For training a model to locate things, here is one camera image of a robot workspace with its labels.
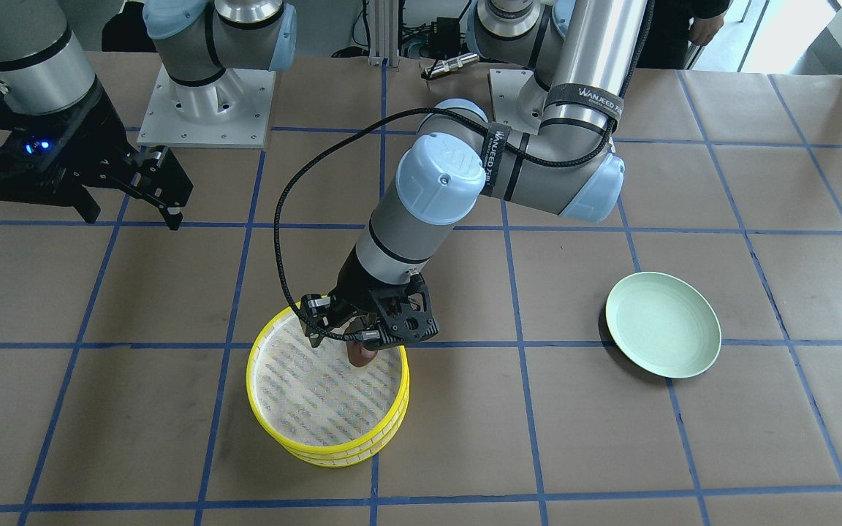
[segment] cable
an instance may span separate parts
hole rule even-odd
[[[467,10],[470,9],[470,4],[474,3],[474,0],[467,0],[467,4],[463,7],[463,10],[460,11],[460,16],[457,17],[457,20],[463,18],[463,15],[467,14]]]
[[[626,71],[625,79],[623,80],[622,88],[619,90],[619,96],[625,96],[626,90],[629,87],[629,81],[632,79],[632,74],[634,74],[635,66],[638,64],[639,56],[642,54],[642,47],[645,46],[645,40],[648,39],[648,30],[651,27],[651,19],[652,13],[655,7],[655,0],[648,0],[648,8],[645,11],[645,17],[642,18],[642,33],[639,36],[639,39],[635,42],[635,50],[632,53],[632,60],[629,62],[629,69]],[[327,150],[319,153],[317,157],[311,160],[311,162],[304,164],[304,167],[301,167],[300,170],[295,173],[294,177],[291,177],[291,180],[288,180],[288,184],[284,187],[284,190],[281,191],[281,196],[278,196],[278,202],[275,205],[275,218],[274,224],[272,224],[272,231],[274,233],[274,240],[275,240],[275,265],[278,269],[278,282],[281,284],[281,293],[284,294],[285,302],[288,303],[288,306],[293,310],[295,316],[298,319],[304,322],[305,325],[310,327],[314,332],[320,334],[325,338],[330,338],[331,340],[340,340],[341,342],[355,342],[358,340],[357,334],[349,333],[349,334],[337,334],[334,332],[330,332],[330,330],[324,329],[324,327],[318,326],[317,323],[314,323],[310,317],[304,316],[301,313],[300,308],[295,304],[294,297],[291,296],[291,290],[288,289],[288,280],[284,274],[284,261],[281,259],[281,209],[284,207],[284,201],[287,199],[288,194],[291,193],[291,189],[294,188],[295,184],[300,180],[301,177],[304,176],[310,169],[313,169],[317,163],[321,162],[321,160],[326,159],[330,154],[340,150],[344,146],[347,146],[354,141],[362,139],[362,137],[367,136],[374,130],[380,129],[385,124],[397,121],[398,119],[403,119],[405,117],[410,117],[412,115],[419,115],[419,114],[437,114],[443,115],[445,117],[449,117],[458,123],[463,124],[465,127],[468,127],[470,130],[474,130],[476,133],[481,134],[485,137],[488,133],[488,128],[484,126],[482,123],[478,123],[464,115],[456,113],[455,111],[451,110],[443,110],[440,107],[415,107],[413,110],[404,110],[400,111],[399,113],[393,113],[384,119],[378,120],[375,123],[370,124],[370,126],[365,127],[364,129],[358,131],[357,133],[351,134],[350,137],[347,137],[344,140],[334,144],[334,146],[330,146]],[[594,159],[594,157],[598,156],[599,153],[604,150],[606,144],[609,142],[609,137],[612,134],[612,130],[615,127],[615,120],[610,118],[607,120],[606,127],[604,130],[604,136],[599,141],[599,145],[594,148],[594,150],[590,153],[587,153],[585,156],[579,157],[578,159],[572,159],[568,161],[548,161],[547,159],[541,159],[540,157],[532,156],[529,153],[524,152],[524,150],[518,149],[515,146],[512,146],[510,143],[505,144],[505,149],[510,150],[510,152],[514,153],[516,156],[520,156],[521,159],[528,161],[532,164],[538,164],[538,166],[543,167],[575,167],[579,166],[579,164],[587,163],[589,160]]]
[[[357,46],[368,47],[368,28],[365,30],[365,44],[357,40],[357,23],[360,21],[360,18],[365,14],[365,1],[362,3],[363,9],[357,13],[357,17],[353,19],[353,26],[350,27],[350,37],[353,39],[353,42]]]
[[[316,166],[317,163],[323,161],[328,156],[330,156],[331,153],[334,153],[337,150],[340,150],[342,147],[361,139],[361,137],[367,136],[367,134],[370,134],[374,130],[380,129],[382,126],[385,126],[385,124],[391,123],[398,119],[403,119],[405,117],[410,117],[412,115],[430,113],[451,117],[451,119],[454,119],[458,123],[463,124],[465,127],[468,127],[468,129],[474,130],[482,136],[485,136],[485,134],[487,134],[488,132],[488,129],[486,126],[484,126],[484,124],[477,123],[477,121],[460,115],[459,113],[455,113],[455,111],[440,109],[440,107],[415,107],[415,109],[413,110],[404,110],[400,111],[399,113],[393,113],[392,115],[389,115],[388,117],[385,117],[380,121],[376,121],[375,123],[370,124],[370,126],[366,127],[365,129],[362,129],[357,133],[351,134],[350,137],[341,140],[340,142],[334,144],[334,146],[331,146],[327,148],[327,150],[324,150],[324,152],[318,154],[318,156],[314,157],[314,159],[312,159],[311,162],[304,164],[304,167],[298,170],[297,173],[295,173],[294,177],[291,177],[291,180],[288,180],[288,184],[284,187],[284,190],[281,191],[281,196],[278,196],[278,203],[275,205],[275,218],[272,230],[274,232],[275,240],[275,265],[278,269],[278,282],[281,284],[281,293],[284,294],[285,302],[288,303],[288,306],[291,308],[291,310],[293,310],[295,316],[297,316],[298,319],[302,320],[314,332],[320,334],[321,336],[324,336],[325,338],[330,338],[331,340],[340,340],[341,342],[354,342],[355,340],[358,340],[358,337],[355,334],[337,334],[334,332],[330,332],[330,330],[324,329],[324,327],[318,326],[317,323],[314,323],[313,320],[309,319],[307,316],[304,316],[304,314],[301,313],[300,308],[297,306],[297,304],[295,304],[295,299],[291,296],[291,290],[288,289],[287,277],[284,274],[284,261],[283,259],[281,259],[281,209],[283,209],[284,207],[284,201],[285,199],[287,199],[288,194],[291,193],[291,189],[294,188],[295,184],[297,184],[300,178],[303,177],[304,174],[307,173],[310,169],[313,169],[313,167]],[[598,156],[599,152],[602,152],[602,149],[604,149],[604,147],[606,146],[608,140],[609,134],[607,133],[604,140],[602,140],[599,143],[599,146],[596,149],[594,149],[593,152],[588,153],[587,156],[580,157],[580,159],[572,159],[570,161],[548,161],[545,159],[541,159],[540,157],[535,157],[529,153],[525,153],[523,152],[523,150],[519,150],[517,147],[512,146],[512,144],[509,143],[506,143],[505,148],[507,150],[510,150],[510,152],[517,154],[517,156],[521,156],[522,159],[534,164],[538,164],[539,166],[574,167],[578,164],[584,164],[589,160],[593,159],[595,156]]]
[[[368,33],[368,0],[362,0],[363,2],[363,27],[365,27],[365,46],[368,49],[372,49],[372,37],[370,33]]]

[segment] light green plate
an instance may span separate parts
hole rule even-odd
[[[616,283],[606,299],[606,325],[630,360],[669,378],[704,373],[722,342],[708,301],[661,272],[639,272]]]

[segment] blue grid line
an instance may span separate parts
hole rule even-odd
[[[528,359],[525,354],[522,314],[518,303],[518,284],[515,280],[515,261],[512,258],[512,233],[509,231],[509,214],[505,201],[500,201],[502,226],[505,236],[505,257],[509,270],[509,284],[512,293],[512,314],[515,316],[515,342],[518,347],[518,366],[522,373],[522,394],[525,397],[525,417],[528,420],[528,440],[531,442],[531,463],[535,470],[535,490],[538,496],[538,509],[542,526],[548,526],[547,502],[545,502],[545,478],[542,475],[541,453],[538,450],[538,434],[535,430],[534,409],[531,405],[531,384],[528,382]]]
[[[379,96],[379,113],[380,119],[385,118],[385,106],[388,100],[388,59],[382,60],[381,74],[379,81],[382,84]],[[382,126],[379,131],[379,200],[385,195],[385,126]],[[368,525],[377,526],[379,523],[379,455],[376,453],[372,455],[371,463],[371,477],[370,477],[370,497],[371,503],[368,509]]]
[[[372,455],[372,476],[370,482],[370,508],[368,509],[368,525],[377,526],[379,523],[379,455]]]
[[[300,133],[347,133],[347,134],[355,134],[360,133],[361,129],[315,129],[315,127],[307,127],[307,126],[271,126],[269,129],[271,131],[287,131],[287,132],[300,132]],[[370,134],[416,134],[414,131],[408,130],[372,130],[369,132]]]
[[[681,74],[680,71],[678,71],[678,79],[681,80],[681,89],[684,91],[685,97],[687,97],[687,99],[688,99],[688,104],[689,104],[689,107],[691,107],[691,111],[694,114],[694,120],[697,123],[699,132],[701,132],[702,136],[704,136],[704,139],[706,140],[708,138],[708,135],[706,134],[704,123],[701,121],[701,118],[699,117],[699,113],[698,113],[696,107],[694,106],[693,99],[691,98],[691,92],[689,92],[689,90],[688,90],[688,84],[684,80],[684,76]],[[778,94],[779,99],[781,99],[781,93],[778,92],[778,87],[775,86],[774,80],[772,80],[771,77],[769,77],[769,81],[771,81],[772,87],[775,88],[775,92]],[[793,120],[793,116],[791,116],[791,113],[789,113],[789,117],[792,118],[792,123],[794,124],[795,129],[797,129],[798,133],[801,134],[801,130],[798,129],[797,122],[795,120]],[[738,209],[738,207],[736,207],[734,197],[732,197],[732,192],[729,190],[729,186],[726,182],[726,177],[723,175],[723,170],[721,169],[721,166],[719,166],[718,159],[716,159],[716,153],[714,152],[713,146],[711,146],[709,144],[708,144],[708,152],[710,153],[710,157],[714,162],[714,167],[716,168],[716,174],[718,174],[719,179],[721,179],[721,183],[723,184],[723,188],[727,192],[727,197],[729,199],[729,206],[732,207],[732,212],[734,212],[734,214],[736,216],[736,221],[739,223],[739,226],[743,227],[742,216],[740,216],[740,214],[739,214],[739,209]],[[751,255],[752,255],[753,264],[755,265],[756,270],[759,273],[759,279],[762,281],[762,286],[765,288],[765,294],[768,296],[769,303],[772,305],[772,310],[775,313],[775,319],[776,319],[776,321],[778,321],[778,326],[779,326],[779,329],[781,329],[782,336],[785,337],[785,340],[788,340],[788,350],[789,350],[789,353],[792,356],[792,361],[794,362],[795,370],[798,373],[799,379],[801,380],[802,387],[804,387],[805,396],[808,397],[808,403],[811,405],[812,412],[814,413],[814,416],[815,416],[815,420],[816,420],[816,422],[818,422],[818,427],[821,430],[822,437],[824,439],[824,442],[827,445],[828,452],[831,455],[831,460],[833,461],[833,466],[835,466],[836,472],[838,472],[838,475],[840,477],[840,482],[842,483],[842,463],[840,462],[838,454],[836,454],[836,450],[833,448],[833,442],[831,440],[830,433],[828,432],[827,426],[823,422],[821,412],[819,412],[818,406],[816,405],[816,401],[814,399],[813,393],[811,392],[810,385],[808,383],[808,379],[805,377],[804,370],[801,367],[801,362],[798,359],[798,355],[795,352],[794,346],[792,344],[792,337],[788,333],[788,327],[785,327],[785,322],[782,319],[781,311],[778,309],[778,303],[775,301],[775,297],[772,294],[771,287],[769,287],[768,279],[766,279],[766,276],[765,276],[765,270],[762,269],[762,263],[759,262],[758,254],[756,254],[755,247],[752,246],[752,240],[749,239],[748,234],[745,233],[745,229],[744,229],[743,237],[746,240],[746,246],[748,246],[749,253],[751,253]]]
[[[116,216],[116,222],[121,222],[126,208],[128,207],[128,196],[123,198],[123,203],[119,207],[119,213]],[[73,350],[70,352],[70,359],[67,360],[67,370],[64,372],[64,379],[61,381],[61,387],[57,393],[57,400],[54,402],[54,409],[51,412],[50,423],[48,430],[44,435],[44,442],[41,443],[41,452],[37,456],[37,463],[34,466],[34,473],[31,476],[31,483],[28,485],[28,492],[24,497],[24,505],[21,509],[21,514],[18,519],[18,526],[24,526],[28,519],[28,513],[31,511],[32,503],[34,502],[34,493],[37,492],[37,484],[40,483],[41,473],[44,472],[44,463],[48,458],[50,452],[50,443],[53,440],[54,432],[57,430],[57,420],[60,419],[61,409],[64,407],[64,396],[67,395],[67,387],[70,386],[70,377],[73,376],[74,367],[77,365],[77,357],[80,356],[80,344],[83,342],[83,336],[86,333],[86,327],[90,324],[90,318],[93,315],[93,307],[96,306],[96,297],[99,295],[100,287],[103,284],[103,278],[106,277],[106,269],[110,265],[110,257],[113,257],[113,249],[115,248],[116,240],[119,237],[119,224],[113,227],[113,233],[110,234],[110,240],[106,245],[106,252],[103,253],[103,260],[99,266],[99,272],[96,274],[96,282],[93,283],[93,291],[90,293],[90,300],[87,302],[86,310],[83,312],[83,320],[80,323],[80,330],[77,332],[77,340],[74,343]]]
[[[210,421],[210,438],[207,440],[207,454],[204,456],[203,473],[200,477],[200,490],[197,493],[197,502],[203,503],[207,500],[207,487],[210,483],[210,471],[213,469],[213,450],[216,447],[216,436],[220,427],[220,415],[223,410],[223,396],[227,388],[227,371],[230,368],[230,354],[232,352],[233,335],[236,332],[236,317],[240,310],[240,299],[243,296],[243,279],[245,277],[246,263],[249,260],[249,246],[251,245],[251,233],[253,233],[253,220],[255,210],[258,208],[258,194],[262,187],[262,174],[265,171],[265,152],[258,153],[258,167],[255,170],[255,184],[251,191],[251,203],[249,204],[249,215],[246,219],[246,232],[243,239],[243,253],[240,255],[240,266],[236,275],[236,289],[233,290],[233,303],[230,308],[230,322],[227,325],[227,340],[223,349],[223,362],[220,364],[220,379],[216,387],[216,400],[213,403],[213,417]],[[203,522],[203,508],[197,507],[194,514],[194,526],[200,526]]]
[[[81,343],[80,349],[110,349],[114,347],[131,347],[133,349],[233,349],[251,348],[251,342],[94,342]],[[576,347],[594,348],[612,346],[613,342],[597,342],[597,340],[455,340],[455,342],[419,342],[410,347],[412,349],[425,348],[477,348],[477,347]],[[842,347],[842,340],[749,340],[724,339],[725,346],[793,346],[799,347]],[[0,349],[73,349],[76,343],[42,342],[42,343],[13,343],[0,342]]]
[[[785,109],[785,113],[788,113],[788,118],[792,120],[792,125],[794,129],[798,132],[798,137],[801,137],[802,143],[806,149],[808,149],[808,155],[811,156],[811,161],[814,163],[814,167],[818,170],[818,175],[821,176],[821,180],[824,183],[824,186],[827,187],[827,192],[830,194],[831,199],[833,199],[833,204],[836,205],[836,210],[840,213],[840,217],[842,217],[842,204],[840,200],[836,196],[836,192],[833,191],[833,187],[831,186],[830,180],[827,177],[827,174],[824,173],[824,169],[821,166],[821,162],[818,160],[818,156],[814,153],[814,150],[808,144],[808,139],[805,137],[805,133],[801,131],[801,127],[798,126],[798,120],[795,119],[794,114],[792,113],[791,107],[788,106],[788,103],[785,102],[785,97],[782,96],[781,90],[778,89],[778,84],[775,83],[775,79],[771,76],[768,77],[769,83],[772,83],[772,89],[775,90],[776,96],[778,96],[778,100],[781,101],[782,107]]]
[[[768,76],[769,83],[772,84],[772,89],[775,90],[775,95],[778,97],[779,102],[781,102],[782,107],[785,109],[785,113],[788,114],[789,120],[792,121],[792,125],[794,126],[795,131],[798,132],[798,137],[801,137],[801,141],[805,143],[806,149],[808,149],[808,155],[811,157],[811,161],[814,163],[814,167],[818,170],[819,176],[821,176],[821,180],[824,185],[827,187],[827,192],[831,194],[831,199],[833,199],[833,204],[838,208],[838,212],[842,217],[842,204],[836,196],[835,191],[831,186],[830,181],[827,179],[827,174],[824,173],[823,167],[821,163],[819,163],[818,156],[814,153],[814,150],[810,145],[808,145],[808,139],[806,139],[805,133],[801,130],[801,126],[798,126],[798,120],[795,119],[794,114],[792,113],[791,107],[788,106],[788,103],[785,101],[785,97],[782,96],[781,90],[778,89],[778,84],[775,83],[775,79],[772,76]],[[808,396],[808,402],[811,404],[811,409],[814,413],[814,418],[816,422],[818,422],[818,426],[821,427],[821,434],[823,435],[824,442],[827,445],[827,450],[830,453],[833,466],[836,468],[836,472],[840,476],[840,482],[842,483],[842,462],[838,453],[836,453],[836,448],[833,445],[833,440],[830,435],[830,430],[827,429],[827,424],[824,422],[823,416],[821,414],[821,409],[818,407],[818,403],[814,397],[814,393],[811,391],[811,386],[808,383],[808,377],[805,376],[804,367],[801,365],[801,359],[798,357],[798,353],[795,351],[794,346],[789,344],[789,353],[792,355],[792,360],[794,362],[795,369],[798,371],[798,376],[801,378],[801,385],[804,387],[805,395]]]
[[[619,218],[622,220],[622,227],[626,230],[626,243],[629,246],[629,254],[632,256],[632,267],[635,272],[642,272],[642,264],[639,262],[639,254],[635,251],[635,242],[632,240],[632,231],[629,229],[629,220],[626,216],[626,208],[623,206],[622,197],[617,200],[619,207]],[[678,394],[675,393],[675,383],[671,378],[664,379],[665,386],[668,387],[668,397],[671,399],[672,412],[675,414],[675,423],[678,424],[678,435],[681,439],[681,446],[684,449],[684,457],[688,462],[688,472],[691,473],[691,483],[694,487],[694,496],[697,497],[697,507],[701,512],[701,520],[704,526],[710,526],[710,516],[708,514],[708,506],[704,500],[704,494],[701,493],[701,481],[697,475],[697,466],[694,464],[694,455],[691,451],[691,443],[688,440],[688,432],[684,427],[684,419],[681,417],[681,406],[678,402]]]
[[[697,475],[697,465],[694,463],[691,441],[688,440],[688,430],[684,426],[684,417],[681,416],[681,404],[678,402],[678,393],[675,391],[675,381],[671,378],[665,378],[664,382],[668,386],[668,397],[671,399],[671,407],[675,412],[675,423],[678,424],[678,434],[681,435],[684,457],[688,460],[688,470],[691,472],[691,483],[694,486],[694,495],[697,497],[697,507],[701,510],[701,520],[704,522],[704,526],[710,526],[708,505],[704,500],[704,490],[701,489],[701,479]]]
[[[769,487],[716,487],[703,489],[708,497],[729,497],[741,495],[788,495],[808,493],[842,493],[842,486],[769,486]],[[544,499],[552,502],[585,502],[586,500],[638,500],[672,499],[696,496],[692,489],[658,489],[648,492],[575,492],[545,493]],[[380,497],[379,506],[453,505],[453,503],[531,503],[538,502],[537,493],[511,495],[459,495],[424,497]],[[273,499],[273,500],[207,500],[204,503],[186,502],[152,503],[36,503],[33,513],[54,511],[132,511],[132,510],[197,510],[197,509],[254,509],[254,508],[300,508],[300,507],[363,507],[372,499]],[[0,513],[14,513],[22,505],[0,505]]]
[[[50,220],[50,219],[0,219],[0,226],[116,226],[115,221],[96,221],[87,224],[83,220]],[[122,227],[164,227],[162,221],[121,221]],[[185,221],[181,223],[183,229],[245,229],[249,224],[241,222],[215,221]],[[253,229],[272,229],[272,223],[252,223]],[[282,223],[282,229],[364,229],[360,223]],[[455,230],[484,230],[524,232],[631,232],[631,233],[659,233],[659,234],[759,234],[776,236],[842,236],[842,230],[786,230],[786,229],[696,229],[696,227],[668,227],[668,226],[581,226],[580,224],[559,224],[559,226],[545,226],[545,224],[458,224]]]
[[[385,73],[385,70],[388,68],[383,64],[382,66],[382,74],[380,78],[382,79],[382,96],[380,97],[379,101],[379,113],[380,119],[385,118],[385,111],[387,111],[387,103],[388,103],[388,76]],[[379,129],[379,199],[381,200],[385,194],[385,134],[387,133],[387,124],[382,126]]]

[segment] black strap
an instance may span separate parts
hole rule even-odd
[[[525,152],[525,149],[528,147],[528,137],[527,133],[522,134],[522,141],[518,143],[518,149]],[[509,176],[509,184],[505,187],[505,196],[502,196],[502,199],[506,201],[512,200],[512,195],[515,193],[515,186],[518,184],[518,175],[522,173],[522,161],[525,160],[523,156],[516,156],[515,157],[515,164],[512,166],[512,175]]]
[[[489,131],[485,134],[480,151],[482,169],[485,170],[485,190],[492,190],[496,186],[498,165],[502,162],[502,152],[511,130],[512,127],[505,124],[489,123]]]
[[[73,32],[70,31],[70,26],[67,26],[67,29],[64,29],[64,33],[61,34],[59,39],[54,41],[53,44],[50,44],[50,46],[44,47],[43,50],[32,53],[30,56],[24,58],[0,62],[0,71],[17,71],[26,67],[37,66],[37,64],[41,64],[63,51],[64,47],[67,47],[67,44],[70,43],[70,39],[72,38]]]
[[[551,88],[545,99],[545,107],[552,104],[580,104],[619,120],[625,101],[621,96],[604,89],[585,84],[558,84]]]
[[[538,55],[541,53],[542,44],[545,43],[545,31],[547,31],[549,20],[551,20],[551,7],[545,6],[541,14],[541,23],[538,24],[534,46],[531,46],[531,56],[528,57],[528,69],[535,69],[538,64]]]
[[[213,43],[213,17],[215,16],[213,4],[207,4],[207,10],[203,16],[203,34],[207,40],[207,54],[210,54],[210,62],[213,62],[214,66],[223,67],[220,55],[216,52],[216,44]]]

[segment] metal mounting plate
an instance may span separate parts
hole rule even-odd
[[[174,108],[170,95],[173,89],[171,79],[161,66],[138,133],[138,144],[185,148],[261,148],[268,130],[275,73],[255,69],[235,71],[245,88],[247,113],[226,123],[198,124],[185,121]]]
[[[489,92],[492,94],[492,111],[496,122],[508,124],[520,132],[536,134],[541,120],[535,117],[526,121],[515,106],[518,93],[531,79],[531,75],[531,71],[524,69],[489,69]]]

